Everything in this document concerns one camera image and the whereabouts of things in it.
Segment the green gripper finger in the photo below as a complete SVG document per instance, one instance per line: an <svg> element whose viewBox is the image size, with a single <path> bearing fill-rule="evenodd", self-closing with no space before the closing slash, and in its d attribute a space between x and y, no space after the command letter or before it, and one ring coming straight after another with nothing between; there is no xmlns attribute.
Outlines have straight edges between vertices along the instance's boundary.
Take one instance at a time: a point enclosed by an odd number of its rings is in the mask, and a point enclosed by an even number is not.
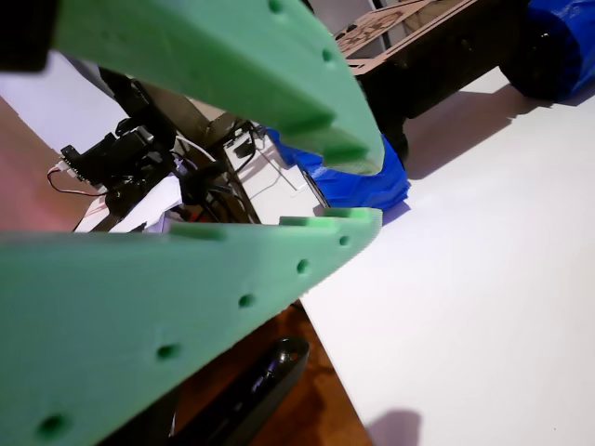
<svg viewBox="0 0 595 446"><path fill-rule="evenodd" d="M334 37L299 1L63 1L53 46L378 173L381 133Z"/></svg>
<svg viewBox="0 0 595 446"><path fill-rule="evenodd" d="M382 214L1 236L1 441L94 445L357 256Z"/></svg>

